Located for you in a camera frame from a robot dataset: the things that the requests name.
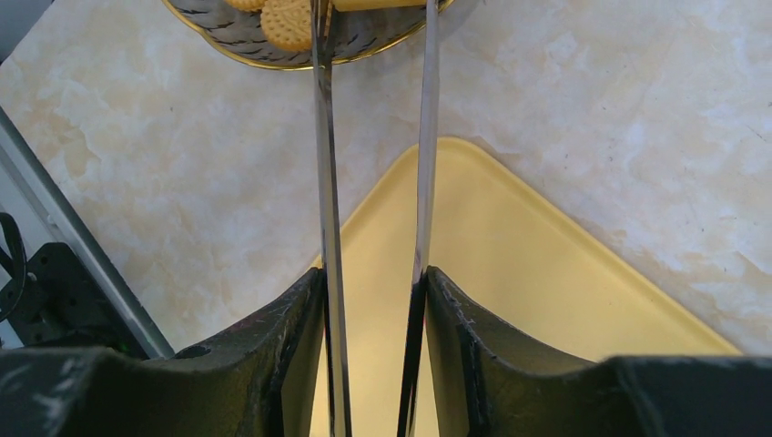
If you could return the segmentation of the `three-tier glass dessert stand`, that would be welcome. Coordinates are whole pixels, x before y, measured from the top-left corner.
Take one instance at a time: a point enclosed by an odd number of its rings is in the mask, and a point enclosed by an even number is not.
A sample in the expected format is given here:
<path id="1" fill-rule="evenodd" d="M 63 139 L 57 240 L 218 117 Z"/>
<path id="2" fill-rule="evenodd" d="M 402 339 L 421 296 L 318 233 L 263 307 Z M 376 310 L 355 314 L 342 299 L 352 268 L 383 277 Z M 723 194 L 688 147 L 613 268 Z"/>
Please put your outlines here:
<path id="1" fill-rule="evenodd" d="M 424 1 L 328 1 L 332 62 L 345 64 L 398 45 L 425 27 Z M 242 64 L 312 68 L 310 1 L 166 1 L 182 23 Z"/>

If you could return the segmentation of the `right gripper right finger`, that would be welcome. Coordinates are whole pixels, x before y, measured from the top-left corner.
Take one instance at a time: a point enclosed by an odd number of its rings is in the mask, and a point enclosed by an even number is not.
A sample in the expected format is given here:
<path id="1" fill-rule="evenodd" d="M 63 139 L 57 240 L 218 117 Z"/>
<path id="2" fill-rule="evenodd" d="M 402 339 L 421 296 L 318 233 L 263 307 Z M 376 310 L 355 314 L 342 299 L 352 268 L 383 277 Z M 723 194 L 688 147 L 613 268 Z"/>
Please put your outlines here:
<path id="1" fill-rule="evenodd" d="M 591 362 L 516 329 L 428 269 L 427 340 L 442 436 L 768 436 L 771 360 Z"/>

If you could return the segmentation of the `metal serving tongs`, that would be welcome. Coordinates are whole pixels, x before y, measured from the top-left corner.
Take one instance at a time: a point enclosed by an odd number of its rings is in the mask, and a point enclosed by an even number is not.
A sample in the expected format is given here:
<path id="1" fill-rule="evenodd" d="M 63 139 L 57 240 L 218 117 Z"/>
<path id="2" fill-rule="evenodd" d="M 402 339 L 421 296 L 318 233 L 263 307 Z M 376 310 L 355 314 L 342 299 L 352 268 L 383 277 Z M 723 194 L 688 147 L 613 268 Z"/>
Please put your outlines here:
<path id="1" fill-rule="evenodd" d="M 310 4 L 310 8 L 315 97 L 314 113 L 320 196 L 320 255 L 327 281 L 325 339 L 327 346 L 330 433 L 333 436 L 350 436 L 352 434 L 352 427 L 349 364 L 331 96 L 332 58 L 337 31 L 327 23 L 328 2 L 313 1 Z M 415 432 L 417 390 L 428 289 L 426 275 L 432 234 L 440 95 L 438 2 L 427 2 L 425 6 L 425 23 L 417 173 L 416 244 L 401 376 L 401 396 L 397 425 L 397 433 L 400 436 L 412 436 Z"/>

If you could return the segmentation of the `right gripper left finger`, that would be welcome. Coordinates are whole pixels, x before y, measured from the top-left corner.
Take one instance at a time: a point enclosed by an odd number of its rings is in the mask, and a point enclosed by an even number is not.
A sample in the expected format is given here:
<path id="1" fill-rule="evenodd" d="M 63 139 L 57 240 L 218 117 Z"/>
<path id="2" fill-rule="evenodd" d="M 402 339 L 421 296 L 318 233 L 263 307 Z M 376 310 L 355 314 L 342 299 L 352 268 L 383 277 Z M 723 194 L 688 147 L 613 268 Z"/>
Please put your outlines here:
<path id="1" fill-rule="evenodd" d="M 103 347 L 1 354 L 4 436 L 306 436 L 325 274 L 312 268 L 220 333 L 161 360 Z"/>

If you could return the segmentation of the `round tan biscuit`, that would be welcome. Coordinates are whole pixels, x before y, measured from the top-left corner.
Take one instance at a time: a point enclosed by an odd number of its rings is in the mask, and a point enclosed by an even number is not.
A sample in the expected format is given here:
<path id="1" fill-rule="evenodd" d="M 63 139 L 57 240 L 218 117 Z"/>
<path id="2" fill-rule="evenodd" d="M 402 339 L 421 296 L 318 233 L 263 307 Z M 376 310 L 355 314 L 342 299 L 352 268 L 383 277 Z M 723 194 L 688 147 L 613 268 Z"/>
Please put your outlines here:
<path id="1" fill-rule="evenodd" d="M 266 39 L 279 49 L 302 52 L 311 49 L 309 0 L 267 0 L 260 13 Z"/>

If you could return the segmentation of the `round biscuit with rim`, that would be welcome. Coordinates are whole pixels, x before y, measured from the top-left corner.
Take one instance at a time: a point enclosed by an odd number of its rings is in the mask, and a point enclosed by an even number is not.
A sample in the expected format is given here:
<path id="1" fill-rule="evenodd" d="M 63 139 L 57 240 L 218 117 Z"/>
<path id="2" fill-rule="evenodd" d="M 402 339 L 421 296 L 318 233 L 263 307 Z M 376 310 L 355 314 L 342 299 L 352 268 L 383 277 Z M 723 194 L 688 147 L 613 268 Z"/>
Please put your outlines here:
<path id="1" fill-rule="evenodd" d="M 225 3 L 241 12 L 259 12 L 263 9 L 266 0 L 225 0 Z"/>

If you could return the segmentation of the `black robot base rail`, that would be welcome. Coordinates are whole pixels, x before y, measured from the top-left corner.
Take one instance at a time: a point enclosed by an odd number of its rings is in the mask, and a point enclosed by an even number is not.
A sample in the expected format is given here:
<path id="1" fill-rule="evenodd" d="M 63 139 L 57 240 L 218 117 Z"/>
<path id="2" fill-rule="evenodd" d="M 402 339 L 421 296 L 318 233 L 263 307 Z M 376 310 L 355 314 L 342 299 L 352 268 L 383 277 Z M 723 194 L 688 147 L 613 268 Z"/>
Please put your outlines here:
<path id="1" fill-rule="evenodd" d="M 75 252 L 64 242 L 44 244 L 28 257 L 12 215 L 1 214 L 1 321 L 23 347 L 107 347 L 146 360 L 147 353 Z"/>

